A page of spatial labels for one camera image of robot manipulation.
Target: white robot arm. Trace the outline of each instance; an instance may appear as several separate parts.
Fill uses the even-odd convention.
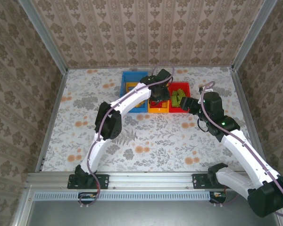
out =
[[[146,87],[152,81],[142,80],[138,85],[132,89],[125,96],[121,97],[117,101],[110,103],[109,105],[104,102],[101,104],[99,113],[96,119],[96,134],[94,135],[93,144],[90,149],[90,154],[85,157],[80,165],[77,166],[75,173],[85,177],[91,171],[95,173],[103,152],[105,151],[106,144],[117,137],[121,131],[121,118],[123,118],[132,108],[134,108],[140,102],[147,100],[153,94],[153,89]],[[277,178],[283,188],[283,177],[269,166],[256,150],[247,141],[245,135],[240,130],[240,126],[234,121],[234,119],[224,116],[222,109],[222,100],[216,92],[209,92],[204,94],[205,108],[209,113],[210,118],[224,129],[230,131],[236,135],[239,139],[244,141],[241,144],[235,137],[225,134],[218,128],[214,127],[204,116],[199,100],[184,97],[181,101],[181,108],[189,111],[189,113],[199,116],[199,120],[207,123],[208,132],[215,136],[217,140],[227,147],[237,158],[239,163],[245,169],[249,178],[246,178],[233,170],[227,165],[220,163],[216,166],[215,172],[210,176],[212,181],[225,185],[238,194],[243,196],[249,201],[249,204],[253,211],[260,217],[264,217],[269,213],[272,213],[283,207],[283,196],[279,192],[271,179],[266,173],[266,170],[262,168],[258,160],[248,151],[246,145],[251,148],[256,157],[266,166],[269,173]],[[111,111],[111,117],[102,122],[103,115]]]

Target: blue bin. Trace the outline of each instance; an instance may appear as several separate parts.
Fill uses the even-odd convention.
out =
[[[126,92],[126,83],[127,82],[139,82],[143,77],[148,76],[148,72],[123,72],[122,85],[120,91],[120,97],[125,95]],[[147,113],[148,104],[145,101],[140,107],[135,107],[129,111],[130,113]]]

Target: gray leaf pattern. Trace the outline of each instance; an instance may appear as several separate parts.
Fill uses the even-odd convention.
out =
[[[103,101],[109,103],[119,98],[125,70],[68,71],[67,87],[43,171],[71,171],[80,164],[92,144],[98,107]],[[222,96],[225,114],[233,117],[248,136],[228,68],[176,68],[174,82],[179,81],[189,83],[195,98],[200,96],[200,85],[216,81],[216,91]],[[196,116],[188,113],[128,113],[122,119],[121,134],[108,143],[98,170],[206,171],[220,162],[229,164],[234,170],[242,169],[229,150],[209,133],[198,129]]]

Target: floral tablecloth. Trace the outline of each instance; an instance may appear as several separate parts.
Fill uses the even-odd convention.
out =
[[[80,164],[92,143],[99,105],[118,99],[122,72],[128,70],[68,71],[42,171],[73,171]],[[174,81],[188,82],[195,98],[199,98],[200,85],[215,81],[214,90],[222,97],[225,113],[248,137],[229,68],[176,68]],[[206,171],[220,162],[242,170],[227,148],[200,131],[197,117],[191,114],[129,113],[122,126],[121,134],[107,145],[99,171]]]

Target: patterned wallpaper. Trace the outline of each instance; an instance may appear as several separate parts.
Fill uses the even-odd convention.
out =
[[[238,72],[266,159],[283,173],[283,0]]]
[[[263,0],[33,0],[69,68],[230,65]]]
[[[0,0],[0,226],[37,163],[61,73],[17,0]]]

